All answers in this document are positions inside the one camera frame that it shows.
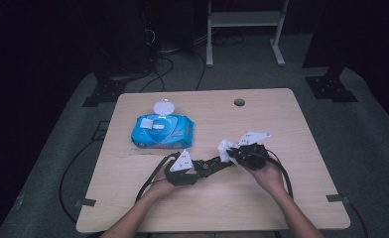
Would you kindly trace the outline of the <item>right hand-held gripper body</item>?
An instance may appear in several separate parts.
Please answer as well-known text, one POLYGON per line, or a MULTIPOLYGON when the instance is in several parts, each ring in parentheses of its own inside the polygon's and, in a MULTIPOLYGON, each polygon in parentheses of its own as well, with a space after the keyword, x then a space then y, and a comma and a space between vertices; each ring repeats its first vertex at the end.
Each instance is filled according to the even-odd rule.
POLYGON ((236 158, 242 160, 242 166, 252 170, 260 170, 270 159, 266 148, 260 144, 261 141, 269 139, 269 133, 246 132, 238 141, 238 153, 236 158))

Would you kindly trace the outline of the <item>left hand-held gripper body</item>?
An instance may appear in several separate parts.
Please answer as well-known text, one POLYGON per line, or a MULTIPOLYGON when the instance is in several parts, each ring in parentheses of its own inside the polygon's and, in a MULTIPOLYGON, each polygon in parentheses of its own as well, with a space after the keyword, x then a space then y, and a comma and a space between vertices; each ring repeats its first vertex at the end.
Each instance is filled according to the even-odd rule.
POLYGON ((197 182, 197 174, 189 174, 195 168, 190 153, 183 150, 166 156, 165 175, 173 185, 189 185, 197 182))

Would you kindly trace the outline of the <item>white wet wipe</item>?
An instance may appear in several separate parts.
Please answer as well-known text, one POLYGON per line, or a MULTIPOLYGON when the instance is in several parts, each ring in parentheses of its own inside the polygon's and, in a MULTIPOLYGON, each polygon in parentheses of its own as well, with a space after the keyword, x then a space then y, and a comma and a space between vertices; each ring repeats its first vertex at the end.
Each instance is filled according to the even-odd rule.
POLYGON ((236 160, 234 158, 231 158, 228 154, 228 152, 231 151, 232 149, 238 149, 238 148, 239 146, 236 143, 230 142, 228 140, 222 140, 217 146, 220 160, 223 163, 232 162, 235 165, 238 165, 236 160))

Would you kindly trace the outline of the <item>blue toy car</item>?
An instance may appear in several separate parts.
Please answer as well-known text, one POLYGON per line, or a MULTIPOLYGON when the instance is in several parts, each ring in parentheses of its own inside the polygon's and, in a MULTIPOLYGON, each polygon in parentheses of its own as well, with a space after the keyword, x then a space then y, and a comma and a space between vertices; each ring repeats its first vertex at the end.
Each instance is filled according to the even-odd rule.
POLYGON ((220 157, 215 157, 215 158, 212 158, 210 160, 207 160, 207 161, 204 161, 204 165, 203 165, 203 168, 196 168, 194 167, 194 170, 198 170, 198 169, 204 169, 205 170, 205 177, 209 177, 223 169, 226 169, 228 167, 231 167, 233 165, 232 162, 229 162, 229 163, 223 163, 221 160, 220 160, 220 157))

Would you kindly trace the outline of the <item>blue wet wipes pack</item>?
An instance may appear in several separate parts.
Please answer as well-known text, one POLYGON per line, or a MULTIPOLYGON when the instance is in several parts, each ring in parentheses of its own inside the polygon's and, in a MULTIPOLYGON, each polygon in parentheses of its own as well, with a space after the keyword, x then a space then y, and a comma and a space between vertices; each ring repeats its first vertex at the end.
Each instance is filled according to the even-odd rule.
POLYGON ((185 149, 193 143, 194 122, 175 114, 175 104, 157 101, 151 114, 141 115, 131 133, 131 141, 142 149, 185 149))

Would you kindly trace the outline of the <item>person's left hand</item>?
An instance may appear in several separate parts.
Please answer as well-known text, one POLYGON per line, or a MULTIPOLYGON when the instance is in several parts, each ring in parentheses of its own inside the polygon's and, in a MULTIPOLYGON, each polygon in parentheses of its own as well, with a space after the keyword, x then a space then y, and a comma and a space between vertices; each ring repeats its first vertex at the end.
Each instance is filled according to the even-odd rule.
POLYGON ((158 201, 176 189, 176 186, 168 182, 165 175, 165 166, 162 166, 155 176, 155 182, 152 183, 148 190, 143 194, 143 198, 158 201))

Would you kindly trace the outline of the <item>person's right hand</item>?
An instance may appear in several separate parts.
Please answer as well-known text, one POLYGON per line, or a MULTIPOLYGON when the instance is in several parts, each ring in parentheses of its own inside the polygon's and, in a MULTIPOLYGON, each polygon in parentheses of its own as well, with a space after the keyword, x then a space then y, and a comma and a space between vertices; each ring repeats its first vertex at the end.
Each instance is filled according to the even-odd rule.
POLYGON ((274 165, 265 165, 260 170, 247 169, 257 183, 267 191, 274 199, 287 196, 281 171, 274 165))

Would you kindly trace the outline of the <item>grey tape strip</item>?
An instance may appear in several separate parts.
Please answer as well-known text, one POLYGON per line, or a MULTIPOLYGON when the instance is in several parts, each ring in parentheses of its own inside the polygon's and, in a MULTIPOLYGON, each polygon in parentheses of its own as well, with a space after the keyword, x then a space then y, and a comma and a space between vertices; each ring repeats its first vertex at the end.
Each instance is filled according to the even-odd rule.
POLYGON ((350 200, 347 196, 342 194, 330 194, 326 196, 328 202, 342 202, 344 204, 350 204, 350 200))
POLYGON ((83 207, 83 206, 94 206, 96 203, 96 200, 94 199, 88 199, 88 198, 84 198, 84 199, 81 199, 81 200, 77 200, 74 204, 74 206, 76 207, 83 207))

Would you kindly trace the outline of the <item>black stand base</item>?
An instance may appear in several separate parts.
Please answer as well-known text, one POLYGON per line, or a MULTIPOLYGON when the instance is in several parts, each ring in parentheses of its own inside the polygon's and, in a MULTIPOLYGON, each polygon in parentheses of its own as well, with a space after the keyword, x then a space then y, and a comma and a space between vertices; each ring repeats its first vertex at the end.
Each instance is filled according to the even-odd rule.
POLYGON ((96 107, 99 103, 116 102, 124 93, 127 83, 123 80, 98 80, 90 96, 86 97, 83 107, 96 107))
POLYGON ((330 66, 321 76, 307 76, 306 82, 316 99, 331 99, 333 102, 356 102, 354 94, 340 80, 344 66, 330 66))

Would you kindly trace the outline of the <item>white metal stand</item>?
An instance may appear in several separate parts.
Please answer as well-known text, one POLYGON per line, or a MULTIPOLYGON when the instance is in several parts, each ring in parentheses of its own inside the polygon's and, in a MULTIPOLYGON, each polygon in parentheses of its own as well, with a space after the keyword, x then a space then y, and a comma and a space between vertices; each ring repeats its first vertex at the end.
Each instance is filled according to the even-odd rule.
POLYGON ((290 0, 283 0, 279 11, 213 12, 211 0, 208 0, 205 64, 213 66, 212 30, 214 28, 275 27, 275 36, 270 40, 270 45, 277 65, 284 66, 286 63, 279 48, 279 42, 289 2, 290 0))

